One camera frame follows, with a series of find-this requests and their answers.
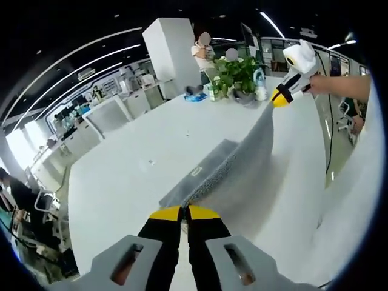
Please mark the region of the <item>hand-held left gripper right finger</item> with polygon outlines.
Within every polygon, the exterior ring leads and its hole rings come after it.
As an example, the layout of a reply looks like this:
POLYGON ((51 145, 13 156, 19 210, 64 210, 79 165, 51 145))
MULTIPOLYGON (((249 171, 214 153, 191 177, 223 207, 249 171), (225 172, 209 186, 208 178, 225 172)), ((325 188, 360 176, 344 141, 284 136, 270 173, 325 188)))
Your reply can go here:
POLYGON ((242 236, 232 236, 219 214, 189 205, 189 261, 198 290, 298 290, 275 260, 242 236))

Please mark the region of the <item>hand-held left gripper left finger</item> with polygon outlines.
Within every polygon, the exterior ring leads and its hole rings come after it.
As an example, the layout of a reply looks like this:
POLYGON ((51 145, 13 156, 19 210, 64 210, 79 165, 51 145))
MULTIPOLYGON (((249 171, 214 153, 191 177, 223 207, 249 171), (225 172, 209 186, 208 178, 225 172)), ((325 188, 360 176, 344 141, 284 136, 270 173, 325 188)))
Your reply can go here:
POLYGON ((92 260, 88 273, 50 290, 169 290, 179 257, 182 208, 152 213, 138 235, 127 235, 92 260))

